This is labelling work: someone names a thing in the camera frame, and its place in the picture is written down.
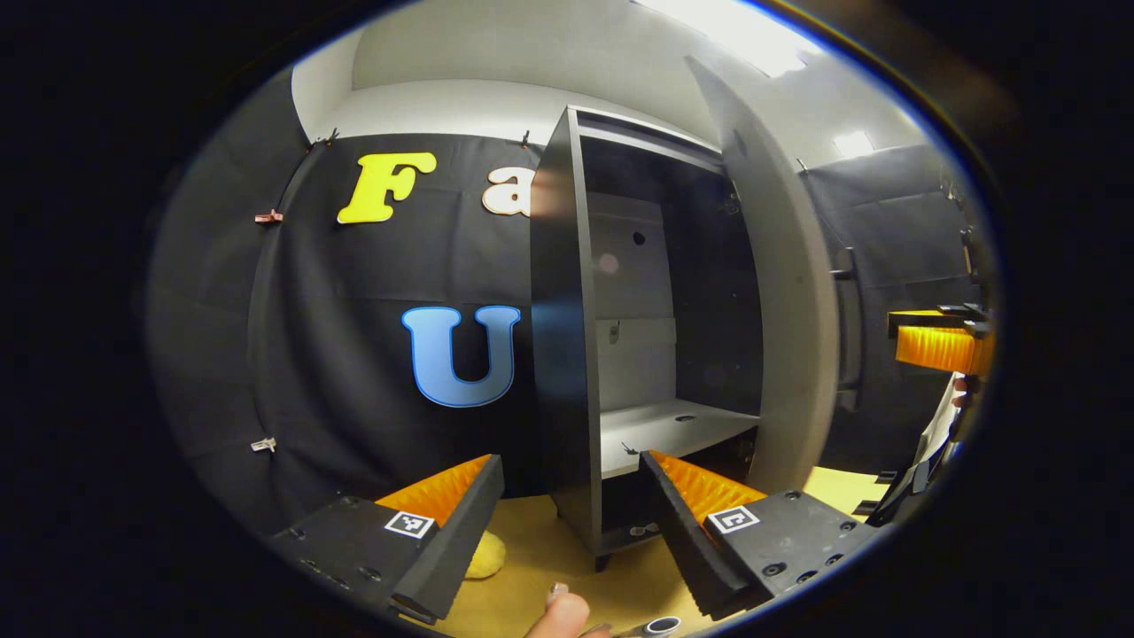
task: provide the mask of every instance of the yellow sponge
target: yellow sponge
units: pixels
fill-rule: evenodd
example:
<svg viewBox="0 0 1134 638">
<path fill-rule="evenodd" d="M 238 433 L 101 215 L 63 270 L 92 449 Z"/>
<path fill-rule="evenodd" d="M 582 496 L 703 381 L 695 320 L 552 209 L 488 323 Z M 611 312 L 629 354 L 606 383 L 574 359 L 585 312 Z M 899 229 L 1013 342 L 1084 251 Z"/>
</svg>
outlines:
<svg viewBox="0 0 1134 638">
<path fill-rule="evenodd" d="M 503 541 L 491 531 L 485 531 L 476 544 L 476 552 L 473 553 L 473 562 L 465 570 L 465 578 L 488 578 L 500 571 L 505 554 Z"/>
</svg>

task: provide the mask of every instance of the metal bracket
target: metal bracket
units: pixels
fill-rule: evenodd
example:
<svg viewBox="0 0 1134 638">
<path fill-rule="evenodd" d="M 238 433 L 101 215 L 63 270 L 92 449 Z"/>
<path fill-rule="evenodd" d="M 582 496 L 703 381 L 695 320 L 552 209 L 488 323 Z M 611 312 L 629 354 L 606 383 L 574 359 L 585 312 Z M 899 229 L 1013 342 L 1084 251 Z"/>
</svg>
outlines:
<svg viewBox="0 0 1134 638">
<path fill-rule="evenodd" d="M 276 453 L 276 437 L 268 437 L 263 441 L 257 441 L 252 444 L 253 452 L 263 452 L 264 450 Z"/>
</svg>

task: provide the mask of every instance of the ceiling light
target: ceiling light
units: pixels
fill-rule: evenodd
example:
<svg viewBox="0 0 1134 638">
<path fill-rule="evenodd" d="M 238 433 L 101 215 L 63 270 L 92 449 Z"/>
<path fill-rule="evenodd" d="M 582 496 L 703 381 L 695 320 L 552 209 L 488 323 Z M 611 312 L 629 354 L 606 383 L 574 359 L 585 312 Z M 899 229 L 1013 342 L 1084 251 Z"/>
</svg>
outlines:
<svg viewBox="0 0 1134 638">
<path fill-rule="evenodd" d="M 818 54 L 819 46 L 760 9 L 737 0 L 634 0 L 685 23 L 733 51 L 768 77 L 805 68 L 799 53 Z"/>
<path fill-rule="evenodd" d="M 836 135 L 835 145 L 838 146 L 839 152 L 847 158 L 856 158 L 858 155 L 865 155 L 874 152 L 874 145 L 870 143 L 866 138 L 866 134 L 862 130 L 855 130 L 849 135 Z"/>
</svg>

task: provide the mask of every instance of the white shelf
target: white shelf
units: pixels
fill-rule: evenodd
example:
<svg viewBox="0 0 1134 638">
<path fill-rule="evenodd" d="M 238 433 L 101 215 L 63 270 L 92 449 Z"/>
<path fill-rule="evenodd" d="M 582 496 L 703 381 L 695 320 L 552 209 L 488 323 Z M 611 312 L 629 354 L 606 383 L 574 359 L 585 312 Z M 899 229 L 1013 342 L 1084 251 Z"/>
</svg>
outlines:
<svg viewBox="0 0 1134 638">
<path fill-rule="evenodd" d="M 676 420 L 684 415 L 696 418 Z M 657 450 L 670 457 L 684 457 L 729 440 L 759 422 L 758 417 L 680 399 L 603 412 L 599 416 L 602 478 L 637 470 L 638 457 L 627 454 L 624 443 L 638 452 Z"/>
</svg>

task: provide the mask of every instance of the tan floor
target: tan floor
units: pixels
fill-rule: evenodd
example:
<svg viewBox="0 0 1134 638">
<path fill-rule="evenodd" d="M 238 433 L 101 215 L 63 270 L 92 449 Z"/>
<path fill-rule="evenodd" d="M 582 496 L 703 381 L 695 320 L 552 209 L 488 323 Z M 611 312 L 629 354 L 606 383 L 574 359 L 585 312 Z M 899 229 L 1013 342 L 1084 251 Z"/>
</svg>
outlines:
<svg viewBox="0 0 1134 638">
<path fill-rule="evenodd" d="M 861 501 L 885 494 L 887 486 L 874 478 L 815 468 L 804 492 L 849 514 Z M 484 580 L 466 580 L 434 630 L 458 638 L 521 638 L 543 612 L 544 593 L 555 581 L 586 598 L 591 624 L 609 622 L 616 633 L 662 615 L 682 619 L 675 637 L 713 624 L 697 612 L 660 538 L 615 554 L 606 571 L 594 573 L 592 556 L 556 518 L 548 496 L 500 501 L 488 529 L 507 547 L 503 568 Z"/>
</svg>

